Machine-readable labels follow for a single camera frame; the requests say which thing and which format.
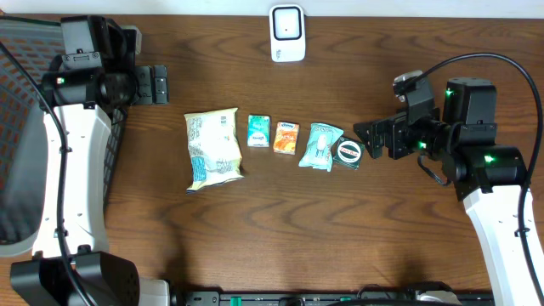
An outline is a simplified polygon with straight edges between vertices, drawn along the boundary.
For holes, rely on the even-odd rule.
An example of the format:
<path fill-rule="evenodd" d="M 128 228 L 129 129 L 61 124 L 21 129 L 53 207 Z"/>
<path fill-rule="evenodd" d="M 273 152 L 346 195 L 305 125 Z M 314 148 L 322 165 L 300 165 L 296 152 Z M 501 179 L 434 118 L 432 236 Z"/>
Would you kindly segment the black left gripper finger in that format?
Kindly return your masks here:
<path fill-rule="evenodd" d="M 139 89 L 136 105 L 151 105 L 153 103 L 152 76 L 149 66 L 136 66 L 135 75 L 138 79 Z"/>
<path fill-rule="evenodd" d="M 169 90 L 167 82 L 167 67 L 165 65 L 153 66 L 153 96 L 154 103 L 166 105 L 169 103 Z"/>

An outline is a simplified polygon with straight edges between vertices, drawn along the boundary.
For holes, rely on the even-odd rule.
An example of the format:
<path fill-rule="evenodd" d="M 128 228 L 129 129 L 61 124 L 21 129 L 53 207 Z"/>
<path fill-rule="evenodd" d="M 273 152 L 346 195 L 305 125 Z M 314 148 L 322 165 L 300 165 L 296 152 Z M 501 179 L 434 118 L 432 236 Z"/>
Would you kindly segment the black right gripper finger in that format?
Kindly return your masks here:
<path fill-rule="evenodd" d="M 382 145 L 385 120 L 354 124 L 356 135 L 368 145 Z"/>
<path fill-rule="evenodd" d="M 370 136 L 366 141 L 366 150 L 372 159 L 380 158 L 383 155 L 385 138 L 383 135 Z"/>

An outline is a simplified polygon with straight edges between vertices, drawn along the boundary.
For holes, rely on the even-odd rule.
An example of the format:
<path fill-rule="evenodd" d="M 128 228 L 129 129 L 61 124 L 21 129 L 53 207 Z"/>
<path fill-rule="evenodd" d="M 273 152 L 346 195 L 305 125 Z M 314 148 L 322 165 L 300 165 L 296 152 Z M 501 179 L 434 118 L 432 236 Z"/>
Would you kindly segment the dark green ointment box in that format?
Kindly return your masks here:
<path fill-rule="evenodd" d="M 333 162 L 357 170 L 364 152 L 365 146 L 361 142 L 341 136 L 334 150 Z"/>

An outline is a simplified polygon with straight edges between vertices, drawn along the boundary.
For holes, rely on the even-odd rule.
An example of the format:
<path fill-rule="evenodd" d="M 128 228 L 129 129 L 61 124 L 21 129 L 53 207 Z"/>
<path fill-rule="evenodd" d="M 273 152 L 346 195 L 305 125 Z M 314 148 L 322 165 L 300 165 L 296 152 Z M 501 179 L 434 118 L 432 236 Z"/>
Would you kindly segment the mint green wipes pack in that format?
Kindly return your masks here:
<path fill-rule="evenodd" d="M 306 151 L 298 165 L 330 172 L 332 170 L 332 146 L 342 135 L 341 128 L 321 122 L 312 123 Z"/>

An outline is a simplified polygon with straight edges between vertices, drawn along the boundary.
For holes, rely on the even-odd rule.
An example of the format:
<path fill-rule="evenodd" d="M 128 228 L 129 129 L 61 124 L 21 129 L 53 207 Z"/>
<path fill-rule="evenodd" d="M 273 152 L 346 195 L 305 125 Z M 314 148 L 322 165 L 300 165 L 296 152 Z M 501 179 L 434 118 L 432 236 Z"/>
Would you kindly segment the orange tissue pack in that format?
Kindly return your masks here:
<path fill-rule="evenodd" d="M 273 143 L 274 153 L 294 155 L 298 141 L 299 125 L 291 122 L 279 122 Z"/>

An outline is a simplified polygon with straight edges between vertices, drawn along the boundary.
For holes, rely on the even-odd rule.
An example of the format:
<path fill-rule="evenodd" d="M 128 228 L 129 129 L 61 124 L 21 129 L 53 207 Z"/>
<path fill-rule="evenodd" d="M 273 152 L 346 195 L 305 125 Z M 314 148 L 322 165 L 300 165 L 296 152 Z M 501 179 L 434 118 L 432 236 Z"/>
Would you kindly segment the cream snack bag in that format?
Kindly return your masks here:
<path fill-rule="evenodd" d="M 184 115 L 193 182 L 187 193 L 243 179 L 236 137 L 237 108 Z"/>

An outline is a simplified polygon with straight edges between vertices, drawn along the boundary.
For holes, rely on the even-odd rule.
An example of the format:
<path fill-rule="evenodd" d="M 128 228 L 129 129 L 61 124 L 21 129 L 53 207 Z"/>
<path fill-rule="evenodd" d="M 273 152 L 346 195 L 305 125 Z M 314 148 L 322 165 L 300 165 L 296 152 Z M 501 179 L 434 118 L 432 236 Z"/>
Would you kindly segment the teal tissue pack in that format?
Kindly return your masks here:
<path fill-rule="evenodd" d="M 248 116 L 247 145 L 250 147 L 269 147 L 270 117 L 262 115 Z"/>

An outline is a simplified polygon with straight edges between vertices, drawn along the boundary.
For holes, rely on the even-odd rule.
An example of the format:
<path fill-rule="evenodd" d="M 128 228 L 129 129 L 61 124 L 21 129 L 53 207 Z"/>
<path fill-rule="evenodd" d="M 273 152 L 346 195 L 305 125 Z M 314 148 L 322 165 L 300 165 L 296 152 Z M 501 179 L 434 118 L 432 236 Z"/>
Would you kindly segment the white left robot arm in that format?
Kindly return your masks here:
<path fill-rule="evenodd" d="M 166 104 L 167 69 L 136 65 L 137 28 L 98 15 L 59 25 L 65 51 L 35 85 L 48 141 L 42 220 L 31 259 L 11 266 L 11 286 L 30 305 L 175 305 L 167 280 L 110 253 L 104 216 L 113 114 Z"/>

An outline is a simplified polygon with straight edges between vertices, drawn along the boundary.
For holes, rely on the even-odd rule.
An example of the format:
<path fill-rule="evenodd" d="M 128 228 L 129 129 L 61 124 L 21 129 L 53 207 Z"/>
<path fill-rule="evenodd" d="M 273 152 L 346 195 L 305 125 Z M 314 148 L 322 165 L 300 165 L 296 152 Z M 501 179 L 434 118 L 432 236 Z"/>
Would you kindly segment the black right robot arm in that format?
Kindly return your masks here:
<path fill-rule="evenodd" d="M 451 78 L 443 108 L 436 107 L 430 81 L 414 73 L 394 80 L 404 108 L 393 116 L 354 125 L 371 158 L 384 149 L 398 160 L 412 153 L 441 162 L 446 179 L 479 238 L 498 305 L 538 305 L 521 237 L 533 252 L 537 275 L 543 274 L 543 251 L 536 233 L 532 196 L 519 207 L 528 171 L 519 149 L 496 143 L 496 87 L 475 77 Z"/>

